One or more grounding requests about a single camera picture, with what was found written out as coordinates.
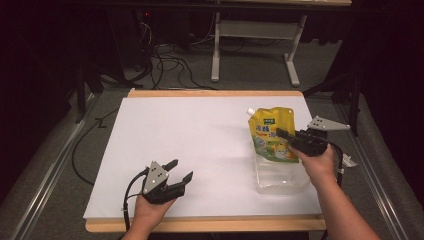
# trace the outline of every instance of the human hand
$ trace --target human hand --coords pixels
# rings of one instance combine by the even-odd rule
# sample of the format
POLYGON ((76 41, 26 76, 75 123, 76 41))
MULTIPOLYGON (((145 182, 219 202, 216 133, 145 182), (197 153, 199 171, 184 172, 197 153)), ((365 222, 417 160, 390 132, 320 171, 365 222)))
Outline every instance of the human hand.
POLYGON ((302 160, 306 173, 315 187, 325 184, 329 179, 334 181, 334 151, 330 144, 322 155, 314 157, 309 157, 292 146, 290 149, 302 160))
POLYGON ((123 239, 147 239, 152 230, 159 225, 165 213, 177 199, 164 204, 150 204, 143 196, 137 196, 134 218, 130 230, 123 239))

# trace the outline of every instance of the yellow pouch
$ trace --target yellow pouch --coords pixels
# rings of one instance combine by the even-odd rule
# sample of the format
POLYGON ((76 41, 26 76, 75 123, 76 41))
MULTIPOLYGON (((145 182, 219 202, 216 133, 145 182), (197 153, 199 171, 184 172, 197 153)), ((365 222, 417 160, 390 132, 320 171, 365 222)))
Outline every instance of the yellow pouch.
POLYGON ((274 162, 299 162, 297 156, 288 148, 288 141, 276 135, 277 128, 295 135, 292 109, 283 107, 259 108, 256 111, 249 109, 248 113, 251 115, 248 123, 257 154, 274 162))

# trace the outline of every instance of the white paper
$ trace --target white paper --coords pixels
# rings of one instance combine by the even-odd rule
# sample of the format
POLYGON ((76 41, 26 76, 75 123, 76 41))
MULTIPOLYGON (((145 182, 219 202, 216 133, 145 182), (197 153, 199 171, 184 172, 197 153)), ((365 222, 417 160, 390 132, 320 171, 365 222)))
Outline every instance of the white paper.
MULTIPOLYGON (((178 159, 168 184, 193 171, 186 193, 167 217, 320 214, 312 185, 296 195, 256 191, 248 108, 288 107, 296 129, 311 115, 303 97, 125 98, 109 139, 84 218, 121 218, 130 181, 155 160, 178 159)), ((140 178, 131 194, 141 189, 140 178)), ((128 201, 133 216, 135 198, 128 201)))

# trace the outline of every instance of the white table leg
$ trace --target white table leg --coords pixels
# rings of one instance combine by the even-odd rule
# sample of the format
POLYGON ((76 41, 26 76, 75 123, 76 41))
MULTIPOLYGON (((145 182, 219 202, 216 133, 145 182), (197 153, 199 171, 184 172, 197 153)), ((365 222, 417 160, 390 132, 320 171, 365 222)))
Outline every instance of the white table leg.
POLYGON ((219 37, 220 37, 220 13, 215 14, 215 49, 212 58, 212 82, 219 81, 219 37))
POLYGON ((303 28, 305 27, 306 15, 302 15, 299 21, 299 25, 296 29, 295 35, 293 37, 292 50, 289 54, 284 54, 284 60, 286 62, 287 70, 289 72, 291 84, 294 87, 300 85, 299 78, 297 77, 296 69, 294 68, 293 58, 296 53, 297 46, 299 45, 300 37, 302 36, 303 28))

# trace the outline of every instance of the wire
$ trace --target wire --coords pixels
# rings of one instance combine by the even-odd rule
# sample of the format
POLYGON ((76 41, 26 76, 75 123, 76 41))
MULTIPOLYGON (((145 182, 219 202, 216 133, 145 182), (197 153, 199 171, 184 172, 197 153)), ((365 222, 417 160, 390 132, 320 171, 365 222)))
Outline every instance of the wire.
POLYGON ((152 34, 152 30, 150 28, 149 25, 147 25, 146 23, 142 22, 142 21, 138 21, 138 27, 139 27, 139 37, 138 37, 138 42, 141 46, 141 54, 142 54, 142 60, 141 60, 141 65, 144 67, 144 70, 142 73, 138 74, 137 76, 131 78, 131 79, 126 79, 125 77, 122 76, 118 76, 118 75, 114 75, 113 73, 110 73, 109 71, 107 71, 106 69, 103 69, 102 67, 98 66, 95 63, 91 63, 91 65, 97 69, 97 71, 101 72, 101 73, 106 73, 106 75, 109 75, 112 79, 114 79, 115 81, 108 81, 104 78, 101 78, 101 81, 106 83, 106 84, 110 84, 110 85, 124 85, 124 86, 128 86, 128 87, 133 87, 133 88, 143 88, 142 84, 136 84, 136 81, 139 81, 143 78, 145 78, 147 75, 149 75, 153 69, 153 64, 151 62, 151 55, 153 54, 153 34, 152 34))
POLYGON ((206 39, 203 42, 198 42, 198 43, 192 44, 191 46, 193 48, 196 48, 196 49, 199 49, 199 50, 209 50, 209 49, 214 48, 214 46, 215 46, 214 42, 211 41, 213 39, 214 39, 214 37, 211 37, 211 38, 206 39))
POLYGON ((102 117, 102 118, 97 118, 96 119, 96 122, 78 139, 78 141, 77 141, 77 143, 75 144, 75 146, 74 146, 74 149, 72 150, 72 156, 71 156, 71 163, 72 163, 72 169, 74 170, 74 172, 75 172, 75 174, 83 181, 83 182, 85 182, 85 183, 87 183, 87 184, 89 184, 89 185, 91 185, 91 186, 94 186, 94 183, 92 182, 92 181, 89 181, 89 180, 87 180, 85 177, 83 177, 79 172, 78 172, 78 170, 77 170, 77 167, 76 167, 76 165, 75 165, 75 154, 76 154, 76 151, 77 151, 77 148, 78 148, 78 146, 79 146, 79 144, 81 143, 81 141, 85 138, 85 136, 87 136, 87 134, 91 131, 91 130, 93 130, 93 128, 95 127, 95 126, 97 126, 99 123, 101 123, 104 119, 106 119, 107 117, 109 117, 110 115, 112 115, 113 113, 115 113, 115 112, 117 112, 119 110, 119 108, 118 109, 115 109, 115 110, 113 110, 112 112, 110 112, 110 113, 108 113, 108 114, 106 114, 104 117, 102 117))
POLYGON ((169 55, 169 54, 162 54, 162 56, 161 56, 161 54, 159 54, 159 47, 160 46, 158 46, 157 48, 156 48, 156 50, 155 50, 155 53, 156 53, 156 55, 153 55, 152 57, 153 58, 157 58, 158 60, 159 60, 159 63, 157 64, 157 69, 158 70, 160 70, 161 71, 161 74, 160 74, 160 76, 159 76, 159 79, 158 79, 158 81, 153 81, 153 76, 152 76, 152 81, 154 82, 154 86, 153 86, 153 88, 152 89, 159 89, 159 83, 160 83, 160 81, 161 81, 161 79, 162 79, 162 74, 163 74, 163 72, 164 71, 171 71, 171 70, 176 70, 179 66, 181 66, 181 70, 179 71, 179 73, 178 73, 178 76, 177 76, 177 80, 178 80, 178 82, 183 86, 183 87, 185 87, 185 88, 189 88, 189 89, 209 89, 209 90, 217 90, 216 88, 213 88, 213 87, 210 87, 210 86, 204 86, 204 85, 201 85, 201 84, 199 84, 199 83, 197 83, 194 79, 193 79, 193 72, 191 71, 191 69, 190 69, 190 67, 189 67, 189 65, 187 64, 187 62, 183 59, 183 58, 180 58, 180 57, 175 57, 175 56, 172 56, 172 55, 169 55), (175 65, 172 67, 172 68, 170 68, 170 69, 164 69, 164 63, 167 63, 167 62, 172 62, 172 63, 174 63, 175 65), (191 83, 193 83, 195 86, 193 86, 193 87, 191 87, 191 86, 188 86, 188 85, 185 85, 183 82, 182 82, 182 80, 181 80, 181 74, 183 73, 183 71, 184 70, 188 70, 188 72, 189 72, 189 80, 190 80, 190 82, 191 83))
POLYGON ((246 45, 246 41, 241 41, 241 45, 235 50, 225 50, 221 45, 222 44, 220 44, 220 48, 219 48, 220 51, 223 51, 226 53, 236 53, 244 48, 244 46, 246 45))
POLYGON ((210 27, 209 27, 209 31, 208 31, 208 33, 205 35, 205 37, 204 37, 202 40, 200 40, 200 41, 197 41, 197 42, 191 43, 190 45, 195 46, 195 45, 197 45, 197 44, 201 44, 201 43, 204 43, 204 42, 207 42, 207 41, 209 41, 209 40, 213 39, 213 37, 209 37, 209 35, 210 35, 210 34, 211 34, 211 32, 212 32, 212 29, 213 29, 214 23, 215 23, 215 13, 213 13, 213 14, 212 14, 212 22, 211 22, 211 25, 210 25, 210 27))
POLYGON ((146 169, 144 169, 144 171, 142 171, 142 172, 140 172, 139 174, 137 174, 137 176, 135 176, 132 180, 131 180, 131 182, 130 182, 130 184, 128 185, 128 187, 127 187, 127 190, 125 191, 125 196, 124 196, 124 203, 123 203, 123 208, 122 208, 122 211, 124 212, 124 221, 125 221, 125 228, 126 228, 126 230, 127 230, 127 232, 128 232, 128 230, 130 229, 130 217, 129 217, 129 215, 128 215, 128 199, 130 198, 130 197, 133 197, 133 196, 136 196, 136 195, 138 195, 138 194, 134 194, 134 195, 131 195, 131 196, 128 196, 129 195, 129 193, 130 193, 130 190, 131 190, 131 187, 132 187, 132 185, 135 183, 135 181, 137 181, 141 176, 144 176, 144 175, 147 175, 147 173, 149 172, 149 168, 148 167, 146 167, 146 169))
POLYGON ((263 39, 263 40, 261 40, 261 41, 270 41, 269 43, 252 42, 252 41, 249 41, 248 39, 246 39, 245 41, 248 45, 251 45, 251 46, 269 47, 269 46, 272 46, 272 45, 277 45, 278 43, 282 42, 283 40, 284 39, 263 39))
POLYGON ((127 200, 132 198, 132 197, 141 196, 141 195, 142 195, 141 193, 136 193, 136 194, 130 195, 130 196, 127 197, 127 200))

